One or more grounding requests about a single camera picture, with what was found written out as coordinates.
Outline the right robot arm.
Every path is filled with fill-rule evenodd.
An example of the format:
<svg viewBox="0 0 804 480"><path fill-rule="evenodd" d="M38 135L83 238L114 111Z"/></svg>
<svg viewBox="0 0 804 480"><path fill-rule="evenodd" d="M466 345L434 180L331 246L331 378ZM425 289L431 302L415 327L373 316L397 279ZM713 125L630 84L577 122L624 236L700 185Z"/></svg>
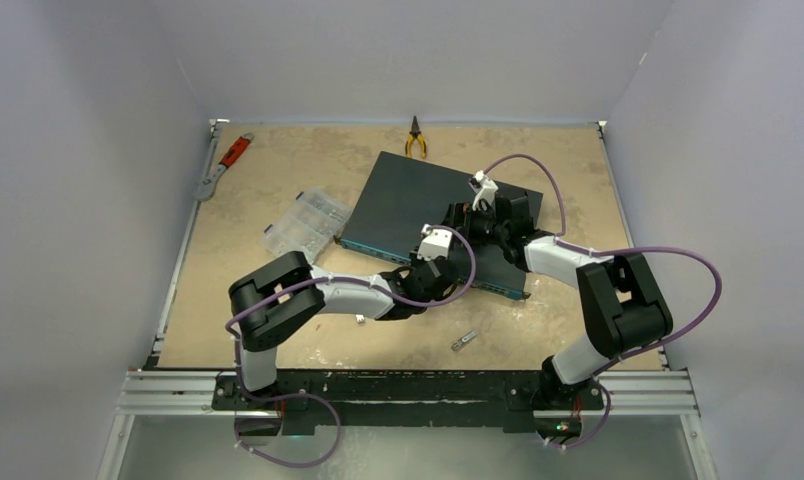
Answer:
<svg viewBox="0 0 804 480"><path fill-rule="evenodd" d="M541 366L539 394L551 406L574 399L610 361L672 331L672 315L643 254L596 255L560 243L535 226L526 195L453 203L443 223L472 244L498 246L522 271L577 289L585 332Z"/></svg>

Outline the dark grey network switch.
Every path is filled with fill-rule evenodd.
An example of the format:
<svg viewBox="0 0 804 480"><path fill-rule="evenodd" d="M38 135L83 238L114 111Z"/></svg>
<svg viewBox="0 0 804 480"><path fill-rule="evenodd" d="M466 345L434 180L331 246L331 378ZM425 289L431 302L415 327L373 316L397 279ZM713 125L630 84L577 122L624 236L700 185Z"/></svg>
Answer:
<svg viewBox="0 0 804 480"><path fill-rule="evenodd" d="M397 265L410 264L424 224L440 224L452 203L472 201L471 173L381 152L341 236L345 249ZM521 197L527 193L536 223L543 194L504 182L498 193ZM473 246L477 273L474 288L512 300L530 297L526 273L510 265L496 245Z"/></svg>

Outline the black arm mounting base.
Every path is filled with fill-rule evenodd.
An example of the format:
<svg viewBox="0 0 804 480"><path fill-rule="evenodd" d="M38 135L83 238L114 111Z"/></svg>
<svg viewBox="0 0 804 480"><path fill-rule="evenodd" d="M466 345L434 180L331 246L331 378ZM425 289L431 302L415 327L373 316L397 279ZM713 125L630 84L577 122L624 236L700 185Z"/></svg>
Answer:
<svg viewBox="0 0 804 480"><path fill-rule="evenodd" d="M269 387L249 395L233 374L215 378L216 411L270 413L286 435L311 435L318 426L499 428L550 435L566 421L579 433L578 415L600 413L600 388L583 382L556 392L534 370L281 369Z"/></svg>

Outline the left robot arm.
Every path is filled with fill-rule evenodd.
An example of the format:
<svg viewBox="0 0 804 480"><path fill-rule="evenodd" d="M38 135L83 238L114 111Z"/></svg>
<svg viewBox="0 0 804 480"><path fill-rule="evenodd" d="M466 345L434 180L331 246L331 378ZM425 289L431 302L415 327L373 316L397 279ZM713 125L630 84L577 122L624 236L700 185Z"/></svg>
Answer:
<svg viewBox="0 0 804 480"><path fill-rule="evenodd" d="M444 257L371 276L337 276L293 251L235 281L228 289L239 335L237 395L250 408L270 405L276 395L277 348L317 315L361 315L404 320L445 302L459 282Z"/></svg>

